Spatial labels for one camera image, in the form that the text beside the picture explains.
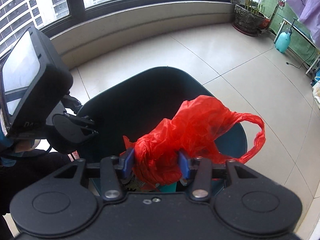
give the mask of green plant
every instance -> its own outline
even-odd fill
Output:
[[[264,6],[262,4],[257,4],[256,6],[253,6],[253,4],[253,0],[245,0],[244,8],[253,14],[259,15],[260,12],[264,15]]]

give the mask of reflective screen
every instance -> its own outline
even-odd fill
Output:
[[[4,93],[8,112],[14,114],[21,98],[40,69],[40,62],[33,48],[30,33],[18,41],[2,69]]]

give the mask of potted plant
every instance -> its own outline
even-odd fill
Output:
[[[266,19],[263,13],[264,6],[252,0],[246,0],[245,5],[236,4],[233,26],[246,35],[257,36],[258,26]]]

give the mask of teal spray bottle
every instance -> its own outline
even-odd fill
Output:
[[[296,18],[293,18],[293,23],[290,28],[287,28],[285,32],[281,33],[276,41],[276,49],[279,50],[281,53],[284,53],[291,41],[291,34],[292,34],[292,26],[296,21]]]

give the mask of silver bolt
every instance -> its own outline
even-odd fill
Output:
[[[153,201],[153,202],[160,202],[160,201],[161,201],[161,199],[160,199],[160,198],[158,198],[158,197],[154,197],[154,198],[152,199],[152,201]]]
[[[142,203],[146,204],[146,205],[150,205],[152,203],[152,201],[150,199],[144,199],[142,201]]]
[[[192,192],[192,194],[194,197],[197,197],[197,198],[203,198],[209,195],[209,193],[204,189],[196,189]]]
[[[106,198],[117,198],[120,196],[120,192],[114,189],[108,190],[104,193]]]

